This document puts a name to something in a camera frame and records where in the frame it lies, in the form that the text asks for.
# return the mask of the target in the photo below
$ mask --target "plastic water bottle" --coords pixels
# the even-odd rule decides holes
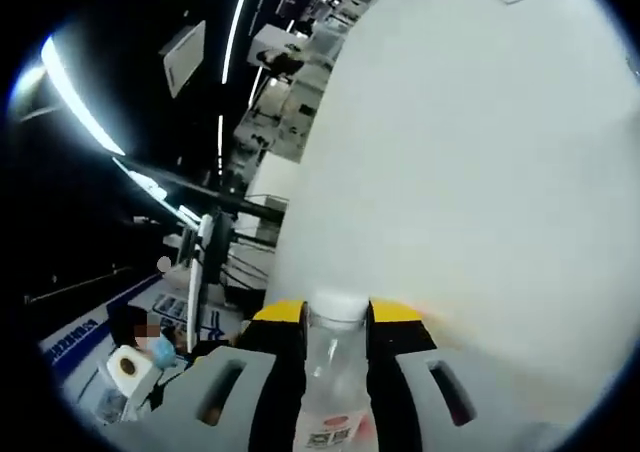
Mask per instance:
[[[369,412],[365,316],[369,299],[326,291],[309,302],[307,387],[294,450],[346,450]]]

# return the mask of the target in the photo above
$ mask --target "bottle label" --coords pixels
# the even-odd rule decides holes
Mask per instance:
[[[295,443],[298,447],[323,450],[353,439],[366,410],[318,417],[300,411],[296,423]]]

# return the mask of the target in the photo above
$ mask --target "bottle cap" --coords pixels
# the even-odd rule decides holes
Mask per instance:
[[[346,323],[360,322],[369,307],[369,298],[346,291],[323,289],[314,294],[309,307],[315,314],[326,319]]]

